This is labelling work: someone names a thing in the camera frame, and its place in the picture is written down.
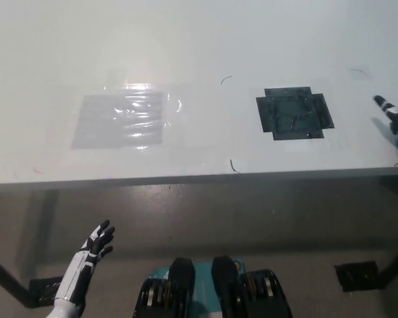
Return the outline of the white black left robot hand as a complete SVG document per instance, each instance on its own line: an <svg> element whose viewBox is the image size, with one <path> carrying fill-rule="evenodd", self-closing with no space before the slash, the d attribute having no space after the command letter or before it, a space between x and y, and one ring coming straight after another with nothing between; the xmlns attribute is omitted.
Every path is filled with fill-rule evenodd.
<svg viewBox="0 0 398 318"><path fill-rule="evenodd" d="M55 299L63 299L70 303L79 305L85 301L94 270L98 262L113 247L115 227L109 226L110 221L105 220L98 225L87 237L82 247L73 256L60 283Z"/></svg>

